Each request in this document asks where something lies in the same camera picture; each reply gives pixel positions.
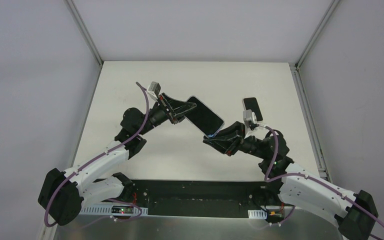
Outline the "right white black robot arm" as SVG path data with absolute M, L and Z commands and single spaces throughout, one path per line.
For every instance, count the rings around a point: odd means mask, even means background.
M 334 185 L 299 165 L 287 156 L 289 148 L 283 134 L 268 126 L 264 139 L 246 134 L 246 125 L 235 122 L 216 136 L 205 136 L 203 143 L 221 154 L 249 154 L 258 164 L 268 188 L 264 200 L 270 205 L 280 201 L 301 208 L 337 227 L 348 240 L 367 240 L 379 216 L 373 197 Z

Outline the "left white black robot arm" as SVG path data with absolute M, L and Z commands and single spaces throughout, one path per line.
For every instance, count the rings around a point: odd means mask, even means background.
M 45 209 L 47 227 L 64 226 L 90 205 L 117 198 L 127 202 L 132 198 L 132 181 L 122 173 L 98 180 L 113 167 L 138 154 L 146 144 L 143 135 L 170 121 L 181 122 L 196 103 L 173 99 L 165 93 L 145 113 L 135 107 L 123 113 L 121 130 L 97 156 L 65 170 L 50 170 L 43 182 L 38 203 Z

